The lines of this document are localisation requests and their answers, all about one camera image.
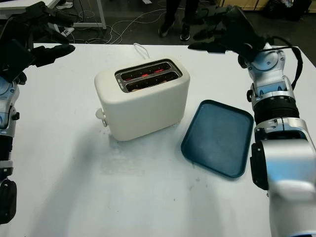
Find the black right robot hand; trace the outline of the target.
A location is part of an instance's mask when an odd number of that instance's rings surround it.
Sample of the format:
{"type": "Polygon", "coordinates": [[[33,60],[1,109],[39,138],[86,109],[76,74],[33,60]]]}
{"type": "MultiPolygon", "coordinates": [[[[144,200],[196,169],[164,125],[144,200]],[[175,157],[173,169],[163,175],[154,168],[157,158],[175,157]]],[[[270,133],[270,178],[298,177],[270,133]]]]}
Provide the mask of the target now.
{"type": "Polygon", "coordinates": [[[209,53],[233,51],[252,62],[264,49],[266,40],[256,33],[242,9],[236,5],[212,6],[184,17],[188,26],[205,26],[193,36],[189,49],[209,53]]]}

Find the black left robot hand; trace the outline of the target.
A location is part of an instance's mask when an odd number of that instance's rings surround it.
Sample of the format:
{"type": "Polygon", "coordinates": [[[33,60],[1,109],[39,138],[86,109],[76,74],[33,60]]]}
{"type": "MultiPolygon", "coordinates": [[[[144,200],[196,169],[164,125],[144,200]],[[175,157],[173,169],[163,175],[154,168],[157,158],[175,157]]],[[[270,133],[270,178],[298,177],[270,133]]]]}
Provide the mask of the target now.
{"type": "Polygon", "coordinates": [[[52,64],[57,58],[72,53],[73,45],[61,33],[48,24],[71,27],[73,20],[68,15],[47,7],[40,1],[25,8],[25,12],[12,15],[0,34],[0,48],[8,49],[18,59],[27,59],[31,65],[41,67],[52,64]],[[34,47],[34,42],[43,37],[58,43],[53,48],[34,47]]]}

